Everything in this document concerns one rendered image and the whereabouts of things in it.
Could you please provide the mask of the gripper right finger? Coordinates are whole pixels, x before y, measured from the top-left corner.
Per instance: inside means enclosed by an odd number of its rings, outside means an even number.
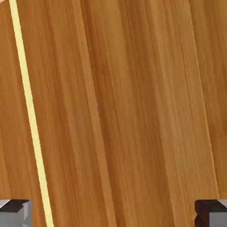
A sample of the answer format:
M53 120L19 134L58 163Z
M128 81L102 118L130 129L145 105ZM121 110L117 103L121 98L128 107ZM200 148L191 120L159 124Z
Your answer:
M196 200L194 227L227 227L227 200Z

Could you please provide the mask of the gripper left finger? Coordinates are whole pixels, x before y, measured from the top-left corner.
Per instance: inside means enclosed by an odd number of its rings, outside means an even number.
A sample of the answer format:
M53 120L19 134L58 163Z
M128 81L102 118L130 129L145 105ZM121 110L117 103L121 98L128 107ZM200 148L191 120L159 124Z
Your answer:
M0 200L0 227L32 227L31 200Z

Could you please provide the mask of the light wooden cabinet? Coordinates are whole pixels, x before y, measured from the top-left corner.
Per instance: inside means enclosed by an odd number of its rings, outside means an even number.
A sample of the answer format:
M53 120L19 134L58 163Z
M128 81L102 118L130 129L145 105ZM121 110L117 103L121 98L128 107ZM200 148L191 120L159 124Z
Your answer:
M8 0L47 227L55 227L31 84L18 0ZM218 195L196 200L227 200L227 0L188 0Z

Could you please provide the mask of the large wooden cabinet door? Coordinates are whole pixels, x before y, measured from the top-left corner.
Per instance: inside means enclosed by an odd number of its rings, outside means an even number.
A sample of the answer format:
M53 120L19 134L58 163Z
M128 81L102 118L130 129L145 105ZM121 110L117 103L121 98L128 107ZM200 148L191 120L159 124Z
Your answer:
M218 195L188 0L18 0L55 227L194 227Z

